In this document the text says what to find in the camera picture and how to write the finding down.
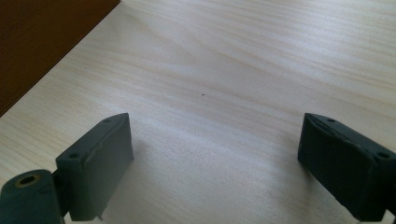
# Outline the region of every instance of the light wood surface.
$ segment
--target light wood surface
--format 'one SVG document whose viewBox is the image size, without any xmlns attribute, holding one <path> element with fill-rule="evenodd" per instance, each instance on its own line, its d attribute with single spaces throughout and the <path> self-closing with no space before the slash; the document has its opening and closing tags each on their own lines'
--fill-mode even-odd
<svg viewBox="0 0 396 224">
<path fill-rule="evenodd" d="M 357 223 L 297 162 L 303 115 L 396 151 L 395 24 L 392 1 L 123 1 L 0 118 L 0 184 L 128 112 L 104 223 Z"/>
</svg>

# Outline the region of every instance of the wood grain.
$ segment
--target wood grain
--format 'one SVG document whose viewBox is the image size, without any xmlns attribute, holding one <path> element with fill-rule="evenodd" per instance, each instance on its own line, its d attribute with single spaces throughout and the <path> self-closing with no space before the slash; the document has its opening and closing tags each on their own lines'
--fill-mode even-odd
<svg viewBox="0 0 396 224">
<path fill-rule="evenodd" d="M 0 183 L 128 112 L 105 223 L 357 223 L 297 147 L 312 112 L 396 151 L 394 24 L 388 1 L 123 1 L 0 118 Z"/>
<path fill-rule="evenodd" d="M 0 0 L 0 116 L 120 0 Z"/>
</svg>

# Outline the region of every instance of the dark brown surface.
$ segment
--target dark brown surface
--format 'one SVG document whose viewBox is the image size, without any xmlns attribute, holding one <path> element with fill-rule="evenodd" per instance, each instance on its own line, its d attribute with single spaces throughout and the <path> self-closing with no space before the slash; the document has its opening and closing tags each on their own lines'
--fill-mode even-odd
<svg viewBox="0 0 396 224">
<path fill-rule="evenodd" d="M 120 0 L 0 0 L 0 116 Z"/>
</svg>

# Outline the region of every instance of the wooden table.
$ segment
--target wooden table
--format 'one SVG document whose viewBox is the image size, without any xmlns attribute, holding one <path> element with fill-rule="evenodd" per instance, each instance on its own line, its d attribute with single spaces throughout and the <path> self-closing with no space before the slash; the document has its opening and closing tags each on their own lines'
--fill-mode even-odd
<svg viewBox="0 0 396 224">
<path fill-rule="evenodd" d="M 0 184 L 128 112 L 105 223 L 356 223 L 297 162 L 303 115 L 396 151 L 395 24 L 391 1 L 123 1 L 0 118 Z"/>
</svg>

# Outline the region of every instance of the round hole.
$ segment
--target round hole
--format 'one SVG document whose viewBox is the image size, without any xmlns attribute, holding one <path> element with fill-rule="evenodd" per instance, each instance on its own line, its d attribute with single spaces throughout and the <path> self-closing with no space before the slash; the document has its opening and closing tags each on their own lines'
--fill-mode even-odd
<svg viewBox="0 0 396 224">
<path fill-rule="evenodd" d="M 40 179 L 40 175 L 26 175 L 24 177 L 22 177 L 21 179 L 19 179 L 16 183 L 15 183 L 15 187 L 17 188 L 25 188 L 28 186 L 33 185 L 35 182 L 37 182 Z"/>
<path fill-rule="evenodd" d="M 78 153 L 73 153 L 69 156 L 70 159 L 76 159 L 78 158 Z"/>
<path fill-rule="evenodd" d="M 390 157 L 390 155 L 388 155 L 387 153 L 383 153 L 383 152 L 378 152 L 376 155 L 378 155 L 381 158 L 384 159 L 388 159 Z"/>
</svg>

